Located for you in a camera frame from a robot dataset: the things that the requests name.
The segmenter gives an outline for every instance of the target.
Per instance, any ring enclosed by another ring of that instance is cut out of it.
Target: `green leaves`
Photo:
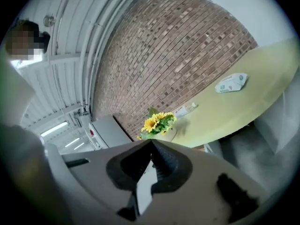
[[[148,118],[152,117],[152,115],[159,113],[159,110],[150,107],[149,113],[148,113]]]

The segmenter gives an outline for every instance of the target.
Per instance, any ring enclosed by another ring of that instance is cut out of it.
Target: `ceiling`
[[[30,0],[18,15],[36,22],[41,32],[51,35],[42,61],[16,66],[36,92],[21,125],[41,134],[68,122],[44,137],[60,152],[73,152],[83,142],[94,149],[89,142],[88,124],[81,118],[90,117],[99,60],[110,33],[131,1]],[[44,26],[46,15],[54,18],[53,26]],[[65,148],[78,137],[79,141]]]

